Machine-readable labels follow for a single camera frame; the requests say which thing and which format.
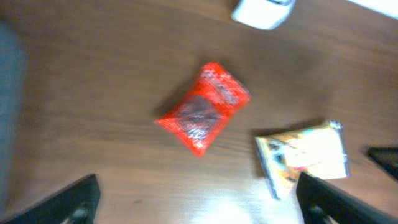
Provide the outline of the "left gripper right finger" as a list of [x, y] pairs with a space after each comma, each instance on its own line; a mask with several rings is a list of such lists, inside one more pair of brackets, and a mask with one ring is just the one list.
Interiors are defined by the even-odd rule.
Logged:
[[296, 196], [305, 223], [395, 224], [395, 218], [322, 179], [300, 174]]

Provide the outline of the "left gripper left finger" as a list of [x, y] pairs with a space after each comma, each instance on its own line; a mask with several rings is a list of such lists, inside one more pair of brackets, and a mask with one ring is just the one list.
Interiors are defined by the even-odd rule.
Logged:
[[97, 176], [89, 174], [1, 223], [93, 224], [100, 197]]

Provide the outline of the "yellow snack bag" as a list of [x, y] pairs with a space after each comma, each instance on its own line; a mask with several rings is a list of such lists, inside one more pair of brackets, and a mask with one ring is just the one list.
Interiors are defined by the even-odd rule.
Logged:
[[339, 121], [254, 138], [272, 198], [289, 196], [302, 172], [320, 179], [349, 177], [348, 156]]

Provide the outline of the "red candy bag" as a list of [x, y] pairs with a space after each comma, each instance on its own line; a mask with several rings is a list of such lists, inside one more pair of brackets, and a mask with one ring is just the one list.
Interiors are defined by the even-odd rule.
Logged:
[[179, 104], [156, 123], [201, 157], [250, 99], [247, 89], [220, 63], [209, 62]]

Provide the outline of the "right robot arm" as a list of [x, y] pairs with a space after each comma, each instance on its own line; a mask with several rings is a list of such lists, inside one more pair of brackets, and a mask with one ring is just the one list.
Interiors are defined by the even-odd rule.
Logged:
[[367, 156], [397, 181], [397, 148], [371, 147]]

